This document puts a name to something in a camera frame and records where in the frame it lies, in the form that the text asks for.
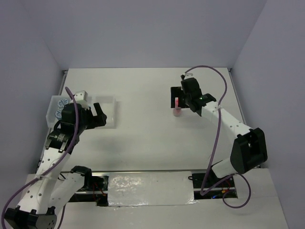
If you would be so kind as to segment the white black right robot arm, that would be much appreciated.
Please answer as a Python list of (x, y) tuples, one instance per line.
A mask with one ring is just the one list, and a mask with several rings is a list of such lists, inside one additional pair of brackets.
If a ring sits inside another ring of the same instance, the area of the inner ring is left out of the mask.
[(251, 128), (222, 108), (211, 94), (202, 94), (198, 81), (188, 78), (181, 86), (171, 87), (171, 108), (189, 108), (211, 123), (220, 125), (232, 143), (231, 154), (211, 166), (208, 183), (219, 186), (230, 174), (244, 174), (268, 159), (265, 135), (260, 128)]

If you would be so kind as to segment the pink glue stick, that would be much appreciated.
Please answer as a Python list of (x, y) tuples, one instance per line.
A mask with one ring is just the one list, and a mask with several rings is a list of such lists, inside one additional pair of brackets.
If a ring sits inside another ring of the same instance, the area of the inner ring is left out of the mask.
[(173, 115), (174, 116), (180, 116), (181, 114), (182, 114), (182, 109), (179, 106), (179, 98), (176, 97), (175, 98), (175, 102), (174, 102)]

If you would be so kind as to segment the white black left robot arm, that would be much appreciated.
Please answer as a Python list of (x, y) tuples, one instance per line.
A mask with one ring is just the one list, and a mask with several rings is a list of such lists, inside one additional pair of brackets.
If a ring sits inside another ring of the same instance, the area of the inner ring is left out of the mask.
[(56, 186), (63, 166), (84, 130), (106, 125), (106, 114), (100, 104), (94, 103), (96, 115), (80, 103), (65, 105), (62, 119), (48, 135), (42, 161), (35, 178), (25, 185), (27, 192), (16, 207), (5, 205), (1, 223), (13, 229), (53, 229), (61, 225), (58, 213), (78, 190), (93, 186), (92, 170), (83, 166), (73, 167), (63, 182)]

